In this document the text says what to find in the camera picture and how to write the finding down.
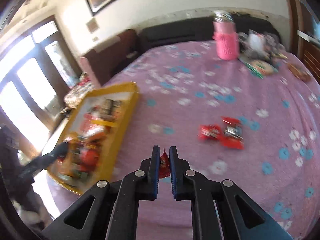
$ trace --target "pink jar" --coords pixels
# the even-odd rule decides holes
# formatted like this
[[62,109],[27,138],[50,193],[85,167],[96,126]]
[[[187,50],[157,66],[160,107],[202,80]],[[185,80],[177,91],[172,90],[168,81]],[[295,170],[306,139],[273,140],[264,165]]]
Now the pink jar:
[[231,15],[225,11],[216,12],[213,22],[217,54],[221,59],[233,60],[239,57],[239,39]]

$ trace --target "pink bedsheet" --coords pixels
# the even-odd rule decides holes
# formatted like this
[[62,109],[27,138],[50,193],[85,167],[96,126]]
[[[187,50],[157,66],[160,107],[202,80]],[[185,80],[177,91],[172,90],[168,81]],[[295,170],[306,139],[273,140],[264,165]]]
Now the pink bedsheet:
[[[294,55],[289,61],[302,64]],[[177,146],[179,157],[208,179],[231,179],[293,237],[319,218],[320,87],[279,73],[260,79],[239,61],[222,61],[214,41],[151,49],[107,85],[133,81],[141,98],[114,168],[122,179],[149,158],[153,145]],[[244,150],[199,141],[201,124],[221,116],[244,125]],[[170,178],[155,202],[140,202],[137,239],[192,239],[190,202],[173,199]]]

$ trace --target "headboard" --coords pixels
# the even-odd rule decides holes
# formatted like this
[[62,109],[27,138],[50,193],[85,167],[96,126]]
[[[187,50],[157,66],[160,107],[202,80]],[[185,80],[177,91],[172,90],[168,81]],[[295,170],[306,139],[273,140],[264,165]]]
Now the headboard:
[[[279,32],[267,20],[249,14],[235,13],[232,17],[238,33],[248,34],[250,29],[258,33],[268,32],[277,35],[281,42]],[[178,42],[211,40],[214,32],[212,21],[213,17],[201,17],[145,28],[139,33],[140,53]]]

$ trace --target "door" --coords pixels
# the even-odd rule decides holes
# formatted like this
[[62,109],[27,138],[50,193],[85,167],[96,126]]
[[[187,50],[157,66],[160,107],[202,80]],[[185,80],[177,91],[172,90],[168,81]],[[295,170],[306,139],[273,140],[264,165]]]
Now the door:
[[41,151],[60,120],[64,96],[80,74],[53,17],[0,55],[0,120],[29,144],[24,153]]

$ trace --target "red snack packet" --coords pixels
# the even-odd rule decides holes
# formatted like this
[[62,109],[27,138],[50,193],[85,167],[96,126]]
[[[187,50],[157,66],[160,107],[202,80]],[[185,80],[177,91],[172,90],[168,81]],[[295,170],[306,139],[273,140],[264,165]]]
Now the red snack packet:
[[163,179],[170,176],[170,161],[165,148],[163,155],[160,157],[159,179]]

